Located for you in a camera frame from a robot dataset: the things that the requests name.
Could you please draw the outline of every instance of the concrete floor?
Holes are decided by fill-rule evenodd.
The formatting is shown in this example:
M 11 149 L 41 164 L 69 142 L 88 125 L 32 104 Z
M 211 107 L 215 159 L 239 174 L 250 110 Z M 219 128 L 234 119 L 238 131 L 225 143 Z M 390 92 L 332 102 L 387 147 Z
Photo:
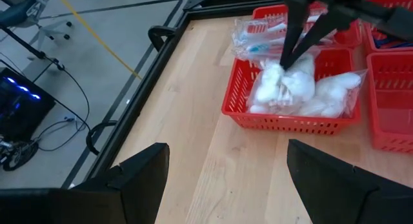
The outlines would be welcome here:
M 78 11 L 113 8 L 147 1 L 155 0 L 69 0 Z M 179 11 L 172 18 L 169 26 L 175 24 L 185 2 L 186 0 L 179 7 Z M 135 68 L 150 46 L 147 30 L 152 25 L 163 25 L 177 4 L 178 1 L 171 1 L 128 8 L 115 7 L 109 11 L 82 14 L 82 17 L 126 64 Z M 68 10 L 60 0 L 51 0 L 43 16 L 50 17 L 65 13 L 68 13 Z M 42 19 L 40 24 L 47 25 L 62 19 L 67 19 L 74 24 L 72 28 L 65 25 L 59 28 L 67 31 L 71 39 L 66 40 L 61 36 L 55 41 L 47 39 L 42 50 L 48 56 L 58 58 L 83 87 L 90 103 L 90 116 L 87 123 L 91 127 L 102 122 L 103 118 L 108 115 L 110 107 L 112 107 L 109 113 L 110 119 L 117 120 L 135 92 L 139 80 L 131 78 L 131 73 L 112 57 L 86 28 L 76 21 L 74 16 L 46 18 Z M 16 28 L 14 32 L 25 41 L 29 41 L 37 29 L 35 27 Z M 6 54 L 19 68 L 25 68 L 30 63 L 27 59 L 31 56 L 30 52 L 11 37 L 6 37 L 1 41 L 0 52 Z M 146 74 L 155 55 L 156 52 L 153 50 L 139 71 L 141 76 Z M 81 117 L 86 116 L 85 99 L 76 84 L 66 74 L 51 67 L 36 84 Z M 114 104 L 117 98 L 120 100 L 118 106 Z M 37 128 L 34 136 L 51 123 L 60 121 L 64 117 L 73 117 L 73 114 L 60 105 L 56 105 Z M 66 141 L 75 131 L 74 125 L 69 124 L 61 131 L 42 140 L 40 146 L 54 148 Z M 103 146 L 110 131 L 110 128 L 103 131 L 96 143 L 96 148 L 100 149 Z M 0 171 L 0 188 L 61 187 L 63 183 L 69 185 L 82 182 L 96 158 L 93 154 L 83 154 L 86 134 L 86 131 L 78 133 L 69 144 L 54 152 L 39 151 L 27 164 L 13 172 Z M 81 161 L 84 163 L 73 170 L 81 156 L 83 158 Z

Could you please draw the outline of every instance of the wooden tabletop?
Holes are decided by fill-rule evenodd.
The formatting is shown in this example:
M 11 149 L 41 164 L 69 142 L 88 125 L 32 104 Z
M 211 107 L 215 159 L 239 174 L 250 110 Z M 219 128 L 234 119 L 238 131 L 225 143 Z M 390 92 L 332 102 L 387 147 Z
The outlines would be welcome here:
M 336 136 L 248 130 L 224 116 L 233 25 L 233 17 L 190 23 L 116 158 L 169 144 L 157 223 L 310 223 L 287 169 L 291 138 L 413 187 L 413 156 L 370 146 L 363 94 L 362 122 Z

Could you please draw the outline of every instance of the plastic bag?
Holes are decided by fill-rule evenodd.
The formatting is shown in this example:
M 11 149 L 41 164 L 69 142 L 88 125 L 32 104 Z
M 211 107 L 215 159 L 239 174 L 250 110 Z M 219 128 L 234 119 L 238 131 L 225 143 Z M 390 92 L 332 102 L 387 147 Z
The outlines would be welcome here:
M 315 10 L 307 19 L 307 24 L 317 21 L 321 11 Z M 301 34 L 303 39 L 311 25 L 306 25 Z M 277 52 L 283 49 L 287 32 L 287 18 L 284 15 L 268 17 L 265 19 L 241 20 L 236 19 L 235 29 L 232 33 L 234 43 L 233 53 L 242 60 L 259 61 L 263 59 L 276 59 Z M 329 33 L 320 40 L 320 45 L 334 43 L 334 34 Z
M 260 114 L 291 115 L 315 93 L 314 60 L 319 50 L 303 54 L 286 72 L 278 59 L 260 62 L 261 73 L 248 98 L 248 111 Z
M 367 70 L 347 72 L 320 79 L 315 96 L 292 113 L 307 117 L 351 117 Z

